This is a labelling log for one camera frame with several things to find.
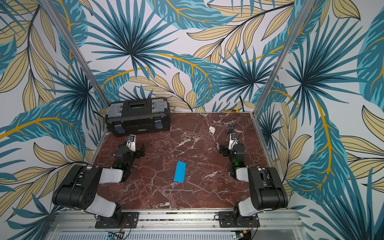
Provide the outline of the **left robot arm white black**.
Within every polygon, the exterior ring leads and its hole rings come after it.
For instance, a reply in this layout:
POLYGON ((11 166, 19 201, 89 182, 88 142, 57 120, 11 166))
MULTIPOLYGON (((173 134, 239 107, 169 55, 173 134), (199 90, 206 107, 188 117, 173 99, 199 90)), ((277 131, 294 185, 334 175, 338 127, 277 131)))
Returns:
POLYGON ((136 228, 139 213, 124 213, 121 205, 99 196, 97 191, 102 184, 126 182, 134 160, 144 156, 144 145, 134 151, 121 145, 115 152, 112 168, 73 167, 55 190, 52 203, 94 215, 96 229, 136 228))

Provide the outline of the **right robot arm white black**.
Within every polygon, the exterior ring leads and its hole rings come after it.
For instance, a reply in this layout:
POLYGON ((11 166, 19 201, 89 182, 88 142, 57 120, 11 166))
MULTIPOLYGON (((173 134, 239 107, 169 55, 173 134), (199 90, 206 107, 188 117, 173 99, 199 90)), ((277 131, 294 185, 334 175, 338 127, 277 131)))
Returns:
POLYGON ((258 214, 288 206, 288 196, 276 168, 251 168, 245 165, 245 146, 221 146, 219 153, 230 160, 229 173, 249 184, 250 196, 235 204, 231 212, 219 212, 221 228, 259 227, 258 214))

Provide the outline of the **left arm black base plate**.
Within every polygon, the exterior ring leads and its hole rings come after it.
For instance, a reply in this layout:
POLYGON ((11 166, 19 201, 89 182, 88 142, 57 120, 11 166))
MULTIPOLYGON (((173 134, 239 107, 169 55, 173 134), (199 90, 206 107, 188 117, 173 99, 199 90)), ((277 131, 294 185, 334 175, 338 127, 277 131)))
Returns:
POLYGON ((121 212, 112 217, 97 216, 96 229, 135 229, 138 224, 139 212, 121 212))

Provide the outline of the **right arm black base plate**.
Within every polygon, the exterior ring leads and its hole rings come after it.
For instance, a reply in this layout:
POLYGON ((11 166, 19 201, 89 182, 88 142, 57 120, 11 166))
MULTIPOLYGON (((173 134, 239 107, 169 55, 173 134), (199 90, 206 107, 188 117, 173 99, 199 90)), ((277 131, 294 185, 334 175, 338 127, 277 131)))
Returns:
POLYGON ((244 217, 236 215, 234 212, 222 211, 218 212, 218 218, 221 228, 258 228, 260 222, 257 217, 244 217))

